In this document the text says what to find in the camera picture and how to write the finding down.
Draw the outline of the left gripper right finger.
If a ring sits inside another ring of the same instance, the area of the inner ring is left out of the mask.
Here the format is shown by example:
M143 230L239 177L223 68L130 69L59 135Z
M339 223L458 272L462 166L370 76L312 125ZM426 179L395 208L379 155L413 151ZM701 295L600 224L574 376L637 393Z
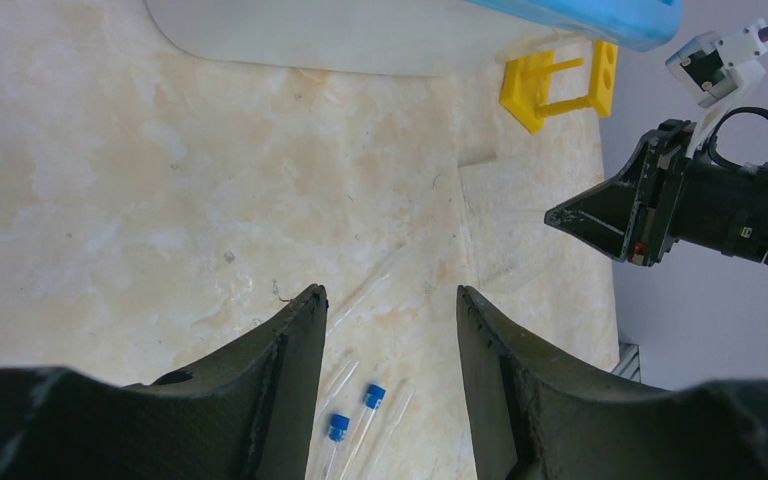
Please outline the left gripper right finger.
M510 320L470 286L457 332L481 479L768 479L768 381L667 391Z

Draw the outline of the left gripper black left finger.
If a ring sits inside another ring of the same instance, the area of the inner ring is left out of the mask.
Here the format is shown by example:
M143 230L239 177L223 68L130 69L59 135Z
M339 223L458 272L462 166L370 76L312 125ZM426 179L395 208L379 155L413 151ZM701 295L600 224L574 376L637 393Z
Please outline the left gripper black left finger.
M311 285L261 325L151 384L0 368L0 479L300 479L328 299Z

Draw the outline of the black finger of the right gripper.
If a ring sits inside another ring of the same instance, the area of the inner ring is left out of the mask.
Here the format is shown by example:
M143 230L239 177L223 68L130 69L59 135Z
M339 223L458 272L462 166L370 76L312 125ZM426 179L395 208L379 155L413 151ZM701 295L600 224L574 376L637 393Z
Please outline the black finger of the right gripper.
M682 156L681 129L651 130L616 175L549 209L544 223L613 261L650 267L677 242L667 218L677 191L664 184Z

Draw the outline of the clear plastic tube rack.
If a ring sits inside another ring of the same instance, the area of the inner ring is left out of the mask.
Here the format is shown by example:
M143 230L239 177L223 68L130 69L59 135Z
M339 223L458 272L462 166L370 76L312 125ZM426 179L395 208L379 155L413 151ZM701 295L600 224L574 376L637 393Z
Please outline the clear plastic tube rack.
M522 154L476 160L457 173L468 260L479 290L508 294L545 272L567 279L576 269L611 269L596 250L544 223L551 208L604 179L601 159Z

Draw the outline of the blue plastic bin lid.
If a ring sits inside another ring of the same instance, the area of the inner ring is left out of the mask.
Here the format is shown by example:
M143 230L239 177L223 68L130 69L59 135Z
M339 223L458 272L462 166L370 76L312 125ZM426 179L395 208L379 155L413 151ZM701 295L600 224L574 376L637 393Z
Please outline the blue plastic bin lid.
M681 0L476 0L474 3L638 52L650 51L672 40L684 11Z

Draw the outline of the white plastic storage bin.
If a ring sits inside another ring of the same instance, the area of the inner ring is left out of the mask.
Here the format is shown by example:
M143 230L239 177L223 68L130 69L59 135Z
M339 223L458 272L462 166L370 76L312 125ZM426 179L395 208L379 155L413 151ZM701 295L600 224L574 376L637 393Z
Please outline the white plastic storage bin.
M147 8L197 57L361 74L447 76L563 35L469 1L151 0Z

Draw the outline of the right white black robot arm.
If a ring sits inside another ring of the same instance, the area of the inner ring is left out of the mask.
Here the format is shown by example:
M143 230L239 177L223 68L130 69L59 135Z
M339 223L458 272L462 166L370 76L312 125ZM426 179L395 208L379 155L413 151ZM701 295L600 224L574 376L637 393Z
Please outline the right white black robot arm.
M733 115L768 110L740 107ZM669 119L646 132L613 177L546 211L544 222L617 262L652 267L680 241L768 266L768 161L739 166L712 134Z

